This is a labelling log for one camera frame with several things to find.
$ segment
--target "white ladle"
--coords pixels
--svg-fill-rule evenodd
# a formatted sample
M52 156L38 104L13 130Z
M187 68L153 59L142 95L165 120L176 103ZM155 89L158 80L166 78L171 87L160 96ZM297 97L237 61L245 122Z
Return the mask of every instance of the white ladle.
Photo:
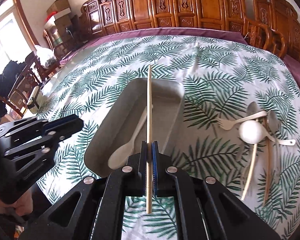
M270 141L277 142L281 145L293 146L296 144L296 140L275 140L261 123L254 120L243 122L239 127L239 135L242 141L250 144L256 144L263 140L266 136Z
M133 154L134 141L136 140L136 137L140 133L140 130L142 129L146 120L147 120L147 107L143 110L142 115L137 124L137 127L134 130L130 141L128 141L126 144L116 149L115 152L112 153L112 155L108 159L109 168L116 170L117 168L120 168L126 164L128 157Z

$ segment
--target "red object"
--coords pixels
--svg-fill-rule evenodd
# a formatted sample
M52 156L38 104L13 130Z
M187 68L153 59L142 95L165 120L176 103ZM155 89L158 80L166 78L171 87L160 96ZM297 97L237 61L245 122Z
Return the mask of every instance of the red object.
M57 11L54 11L54 12L52 12L51 14L49 14L48 17L46 18L46 22L47 22L48 20L50 20L50 18L51 18L52 16L54 16L55 14L57 14L57 13L58 13Z

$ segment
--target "pile of utensils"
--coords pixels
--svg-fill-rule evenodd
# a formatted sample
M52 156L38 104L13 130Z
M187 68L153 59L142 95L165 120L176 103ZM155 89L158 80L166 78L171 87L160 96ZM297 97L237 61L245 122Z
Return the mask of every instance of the pile of utensils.
M251 102L247 108L246 117L229 121L225 119L218 118L218 123L220 127L224 130L231 130L235 124L241 123L239 127L239 135L242 140L241 146L237 152L236 161L240 161L242 158L242 154L245 149L245 143L253 145L252 147L252 156L250 161L248 161L248 165L244 168L241 175L241 184L245 178L247 178L246 183L244 185L243 193L241 200L245 199L247 191L249 189L249 185L251 182L253 169L255 166L256 155L258 143L266 138L267 144L267 169L266 169L266 187L265 187L265 196L263 199L263 205L266 204L266 201L269 197L269 190L272 180L272 172L271 172L271 160L274 160L274 182L279 183L280 174L281 174L281 157L280 157L280 145L293 146L296 143L296 140L279 140L276 136L276 132L279 129L279 121L277 119L276 113L273 110L268 112L262 111L258 108L256 102ZM272 145L270 141L274 142L275 145L275 153L272 151Z

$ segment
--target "leaf print tablecloth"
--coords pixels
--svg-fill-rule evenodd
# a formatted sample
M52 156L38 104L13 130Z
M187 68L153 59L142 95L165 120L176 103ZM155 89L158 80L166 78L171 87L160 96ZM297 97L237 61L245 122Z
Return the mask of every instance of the leaf print tablecloth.
M297 143L280 146L280 182L271 183L264 207L266 147L264 142L258 145L244 203L282 239L289 238L300 223L300 89L277 56L232 41L161 35L99 45L64 78L38 113L49 120L70 114L84 120L81 132L60 143L55 167L38 181L48 199L55 203L85 176L98 177L85 166L84 152L122 90L132 79L146 77L149 64L153 78L177 80L186 90L174 165L195 177L214 176L237 196L242 194L240 175L250 158L249 146L236 161L241 144L238 127L222 130L217 118L243 117L252 101L277 113L281 121L277 136L295 138ZM153 199L153 213L147 215L144 197L128 197L122 231L123 239L176 239L173 198Z

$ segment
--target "white plastic bag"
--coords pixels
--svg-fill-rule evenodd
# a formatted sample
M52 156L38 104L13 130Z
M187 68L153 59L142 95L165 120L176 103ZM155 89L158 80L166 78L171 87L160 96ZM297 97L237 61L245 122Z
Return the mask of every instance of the white plastic bag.
M35 45L34 47L37 50L37 56L39 57L40 64L45 69L48 69L49 66L51 66L57 61L57 58L53 54L53 51L51 49L43 48L39 45Z

